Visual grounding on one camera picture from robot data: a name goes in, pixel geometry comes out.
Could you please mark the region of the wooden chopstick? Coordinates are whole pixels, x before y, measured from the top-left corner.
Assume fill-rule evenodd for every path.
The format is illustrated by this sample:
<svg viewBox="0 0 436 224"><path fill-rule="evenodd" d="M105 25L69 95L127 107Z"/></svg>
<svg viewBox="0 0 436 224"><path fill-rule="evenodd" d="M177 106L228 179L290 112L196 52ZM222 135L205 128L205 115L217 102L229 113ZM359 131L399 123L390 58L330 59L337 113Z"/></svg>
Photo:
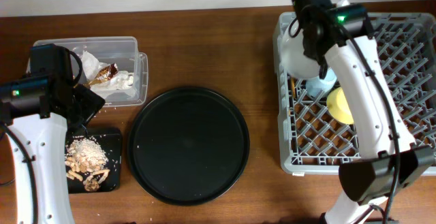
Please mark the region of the wooden chopstick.
<svg viewBox="0 0 436 224"><path fill-rule="evenodd" d="M290 85L291 85L292 97L296 98L296 85L295 85L295 79L293 77L290 78Z"/></svg>

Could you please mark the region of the grey plate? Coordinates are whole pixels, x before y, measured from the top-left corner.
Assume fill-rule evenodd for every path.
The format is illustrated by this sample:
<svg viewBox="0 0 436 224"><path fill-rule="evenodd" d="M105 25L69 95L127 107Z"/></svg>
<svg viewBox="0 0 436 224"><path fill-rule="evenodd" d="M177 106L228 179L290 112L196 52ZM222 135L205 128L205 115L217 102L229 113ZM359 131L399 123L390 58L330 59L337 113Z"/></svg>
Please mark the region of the grey plate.
<svg viewBox="0 0 436 224"><path fill-rule="evenodd" d="M319 76L320 65L304 55L302 33L290 37L288 29L279 42L279 57L284 70L293 78L308 80Z"/></svg>

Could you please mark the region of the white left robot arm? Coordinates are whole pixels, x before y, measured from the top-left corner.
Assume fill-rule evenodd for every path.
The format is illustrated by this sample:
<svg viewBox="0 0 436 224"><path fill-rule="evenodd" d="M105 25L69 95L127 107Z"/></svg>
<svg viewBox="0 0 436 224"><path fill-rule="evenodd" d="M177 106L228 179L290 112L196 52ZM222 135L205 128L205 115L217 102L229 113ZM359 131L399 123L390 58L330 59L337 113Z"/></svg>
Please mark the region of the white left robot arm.
<svg viewBox="0 0 436 224"><path fill-rule="evenodd" d="M1 129L14 160L19 223L73 223L64 164L68 131L84 127L103 107L79 83L80 57L54 44L34 46L29 72L1 85Z"/></svg>

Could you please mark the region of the food scraps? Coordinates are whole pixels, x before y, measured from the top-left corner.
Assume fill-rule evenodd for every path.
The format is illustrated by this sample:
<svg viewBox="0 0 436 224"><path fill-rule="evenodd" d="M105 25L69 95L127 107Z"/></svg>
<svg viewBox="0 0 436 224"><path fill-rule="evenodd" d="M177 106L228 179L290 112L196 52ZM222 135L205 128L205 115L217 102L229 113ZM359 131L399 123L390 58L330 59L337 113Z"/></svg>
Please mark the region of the food scraps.
<svg viewBox="0 0 436 224"><path fill-rule="evenodd" d="M87 192L99 190L111 172L103 148L94 138L78 138L66 149L67 179L80 183Z"/></svg>

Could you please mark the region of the gold snack wrapper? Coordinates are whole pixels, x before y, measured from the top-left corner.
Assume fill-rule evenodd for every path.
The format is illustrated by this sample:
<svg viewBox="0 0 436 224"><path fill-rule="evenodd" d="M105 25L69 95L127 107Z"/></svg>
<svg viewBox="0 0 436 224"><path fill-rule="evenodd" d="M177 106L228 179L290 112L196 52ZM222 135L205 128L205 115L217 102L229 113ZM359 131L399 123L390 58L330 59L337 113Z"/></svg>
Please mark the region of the gold snack wrapper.
<svg viewBox="0 0 436 224"><path fill-rule="evenodd" d="M97 73L96 77L90 82L86 83L85 86L90 88L93 85L101 84L103 82L107 82L112 79L118 73L118 67L116 63L110 64Z"/></svg>

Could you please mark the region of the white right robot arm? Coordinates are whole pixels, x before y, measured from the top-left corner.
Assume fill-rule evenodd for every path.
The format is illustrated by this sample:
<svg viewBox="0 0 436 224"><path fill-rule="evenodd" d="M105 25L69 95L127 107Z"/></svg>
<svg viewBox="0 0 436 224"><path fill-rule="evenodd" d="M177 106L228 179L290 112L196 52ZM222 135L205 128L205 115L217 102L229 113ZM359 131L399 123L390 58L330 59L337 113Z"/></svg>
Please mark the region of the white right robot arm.
<svg viewBox="0 0 436 224"><path fill-rule="evenodd" d="M384 223L394 196L434 163L430 146L418 146L394 103L379 64L366 8L331 0L292 0L304 55L320 74L332 69L354 120L360 159L339 166L342 192L321 223L364 223L374 210Z"/></svg>

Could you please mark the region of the yellow bowl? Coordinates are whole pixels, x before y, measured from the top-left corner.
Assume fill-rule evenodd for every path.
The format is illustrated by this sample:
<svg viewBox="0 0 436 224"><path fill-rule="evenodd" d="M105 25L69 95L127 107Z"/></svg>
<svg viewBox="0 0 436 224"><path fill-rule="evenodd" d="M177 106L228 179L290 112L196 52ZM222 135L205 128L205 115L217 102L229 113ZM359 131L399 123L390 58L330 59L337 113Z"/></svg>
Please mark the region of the yellow bowl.
<svg viewBox="0 0 436 224"><path fill-rule="evenodd" d="M354 120L351 110L345 98L345 93L341 87L331 91L327 96L326 105L330 115L346 125L353 125Z"/></svg>

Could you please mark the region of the blue cup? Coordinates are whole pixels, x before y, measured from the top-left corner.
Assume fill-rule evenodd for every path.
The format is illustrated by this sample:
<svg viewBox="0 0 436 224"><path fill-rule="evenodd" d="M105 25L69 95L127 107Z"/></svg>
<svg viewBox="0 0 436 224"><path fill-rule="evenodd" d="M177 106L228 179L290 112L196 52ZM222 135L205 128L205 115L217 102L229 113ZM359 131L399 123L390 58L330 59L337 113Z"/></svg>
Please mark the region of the blue cup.
<svg viewBox="0 0 436 224"><path fill-rule="evenodd" d="M325 97L329 94L336 81L336 74L332 69L329 69L324 79L316 77L306 81L305 86L307 95L316 98L320 93L322 93L322 97Z"/></svg>

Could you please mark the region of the white tissue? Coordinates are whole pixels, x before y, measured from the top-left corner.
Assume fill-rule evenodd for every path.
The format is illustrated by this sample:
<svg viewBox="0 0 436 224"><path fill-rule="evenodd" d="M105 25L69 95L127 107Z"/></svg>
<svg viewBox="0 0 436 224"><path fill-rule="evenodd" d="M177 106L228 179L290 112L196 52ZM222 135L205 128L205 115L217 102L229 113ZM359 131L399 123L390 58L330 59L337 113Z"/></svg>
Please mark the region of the white tissue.
<svg viewBox="0 0 436 224"><path fill-rule="evenodd" d="M82 52L80 58L85 77L84 85L93 80L99 70L113 64L100 62L94 55L86 50ZM119 67L118 70L118 73L112 79L101 84L93 85L90 89L104 99L109 98L110 95L114 95L117 91L128 91L131 89L134 83L134 73L121 70Z"/></svg>

